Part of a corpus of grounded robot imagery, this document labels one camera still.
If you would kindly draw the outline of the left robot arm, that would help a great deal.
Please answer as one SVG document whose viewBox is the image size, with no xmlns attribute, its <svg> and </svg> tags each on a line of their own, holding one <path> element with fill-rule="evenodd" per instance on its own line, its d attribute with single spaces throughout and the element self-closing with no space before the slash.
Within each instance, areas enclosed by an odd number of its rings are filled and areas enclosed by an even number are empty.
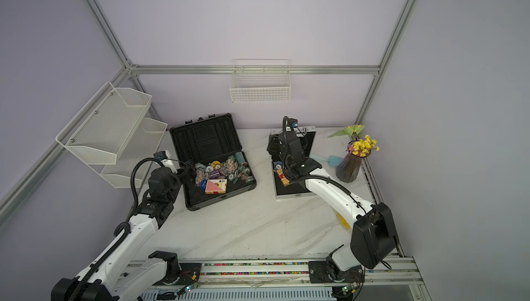
<svg viewBox="0 0 530 301">
<path fill-rule="evenodd" d="M 173 285 L 180 281 L 182 267 L 177 254 L 154 251 L 136 271 L 121 277 L 130 261 L 155 235 L 174 210 L 182 185 L 195 176 L 192 161 L 171 159 L 163 152 L 137 163 L 154 162 L 158 167 L 149 177 L 143 196 L 134 193 L 127 219 L 114 231 L 114 240 L 74 278 L 61 279 L 51 291 L 51 300 L 140 300 L 156 283 Z"/>
</svg>

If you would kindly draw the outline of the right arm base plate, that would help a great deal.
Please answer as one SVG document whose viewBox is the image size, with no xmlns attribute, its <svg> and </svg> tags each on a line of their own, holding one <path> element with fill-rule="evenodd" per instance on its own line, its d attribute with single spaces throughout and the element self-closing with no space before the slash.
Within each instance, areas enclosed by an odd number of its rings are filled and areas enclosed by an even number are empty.
<svg viewBox="0 0 530 301">
<path fill-rule="evenodd" d="M 364 282 L 361 266 L 354 266 L 346 270 L 327 261 L 310 261 L 308 266 L 309 279 L 312 284 Z"/>
</svg>

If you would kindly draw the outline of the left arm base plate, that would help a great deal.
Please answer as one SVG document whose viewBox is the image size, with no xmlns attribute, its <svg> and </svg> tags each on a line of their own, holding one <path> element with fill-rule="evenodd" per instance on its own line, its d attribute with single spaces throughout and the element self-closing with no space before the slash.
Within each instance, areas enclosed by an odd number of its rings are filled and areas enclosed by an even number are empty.
<svg viewBox="0 0 530 301">
<path fill-rule="evenodd" d="M 202 263 L 184 262 L 179 263 L 179 273 L 171 278 L 163 278 L 153 284 L 153 286 L 188 286 L 198 282 L 201 276 Z"/>
</svg>

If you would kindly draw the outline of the dark grey poker case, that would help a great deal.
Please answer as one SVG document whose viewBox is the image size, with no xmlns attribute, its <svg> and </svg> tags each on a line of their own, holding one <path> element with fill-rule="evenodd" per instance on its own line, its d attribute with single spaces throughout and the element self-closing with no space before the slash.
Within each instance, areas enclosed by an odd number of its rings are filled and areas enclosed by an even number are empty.
<svg viewBox="0 0 530 301">
<path fill-rule="evenodd" d="M 197 163 L 208 164 L 215 160 L 223 162 L 238 151 L 244 153 L 231 114 L 217 117 L 211 115 L 207 120 L 189 121 L 183 126 L 171 128 L 169 133 L 178 159 L 194 167 Z M 248 184 L 228 181 L 225 194 L 209 195 L 204 192 L 204 183 L 201 186 L 196 186 L 195 183 L 184 185 L 184 199 L 189 211 L 198 211 L 257 187 L 257 180 Z"/>
</svg>

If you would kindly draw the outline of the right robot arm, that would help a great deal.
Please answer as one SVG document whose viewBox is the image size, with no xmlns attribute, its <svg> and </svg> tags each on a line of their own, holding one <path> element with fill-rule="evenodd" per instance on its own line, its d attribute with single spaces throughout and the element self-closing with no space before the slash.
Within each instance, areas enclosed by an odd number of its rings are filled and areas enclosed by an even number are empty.
<svg viewBox="0 0 530 301">
<path fill-rule="evenodd" d="M 351 269 L 358 267 L 364 271 L 382 265 L 392 270 L 385 258 L 397 247 L 399 240 L 390 208 L 384 203 L 364 200 L 334 180 L 317 160 L 305 153 L 297 129 L 298 120 L 283 117 L 282 131 L 269 137 L 267 151 L 280 160 L 281 175 L 290 186 L 303 184 L 351 227 L 349 244 L 327 256 L 329 278 L 341 281 Z"/>
</svg>

